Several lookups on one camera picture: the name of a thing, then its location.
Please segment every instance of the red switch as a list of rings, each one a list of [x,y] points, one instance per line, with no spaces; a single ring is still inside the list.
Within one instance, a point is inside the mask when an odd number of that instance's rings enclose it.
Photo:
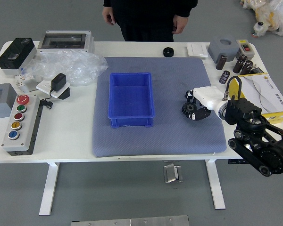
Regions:
[[[25,105],[28,103],[28,101],[29,101],[28,95],[23,94],[17,97],[17,103],[20,105]]]

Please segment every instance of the blue plastic crate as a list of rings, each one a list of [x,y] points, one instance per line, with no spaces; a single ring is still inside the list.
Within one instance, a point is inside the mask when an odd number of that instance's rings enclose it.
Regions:
[[[112,128],[152,127],[154,116],[150,73],[110,74],[108,118]]]

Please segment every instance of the black jacket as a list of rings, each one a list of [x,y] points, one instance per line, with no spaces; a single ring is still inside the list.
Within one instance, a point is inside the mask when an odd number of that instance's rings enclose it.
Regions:
[[[174,15],[188,17],[197,0],[104,0],[116,20],[136,26],[160,27],[173,24]]]

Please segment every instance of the hand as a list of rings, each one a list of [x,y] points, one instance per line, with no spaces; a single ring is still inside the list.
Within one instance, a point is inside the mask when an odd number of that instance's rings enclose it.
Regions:
[[[174,25],[174,31],[173,34],[181,34],[183,32],[183,29],[188,23],[188,17],[181,17],[178,15],[175,15],[173,18],[173,25]]]
[[[113,16],[112,7],[104,7],[102,15],[104,17],[104,21],[109,25],[115,25],[115,19]]]

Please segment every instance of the white robotic hand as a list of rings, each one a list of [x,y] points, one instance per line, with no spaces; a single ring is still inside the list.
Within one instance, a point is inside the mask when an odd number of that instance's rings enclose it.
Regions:
[[[183,105],[182,112],[192,120],[201,120],[210,115],[210,111],[215,111],[220,119],[225,118],[227,106],[227,94],[222,93],[215,86],[194,88],[186,93],[187,103]],[[197,100],[202,108],[196,106]]]

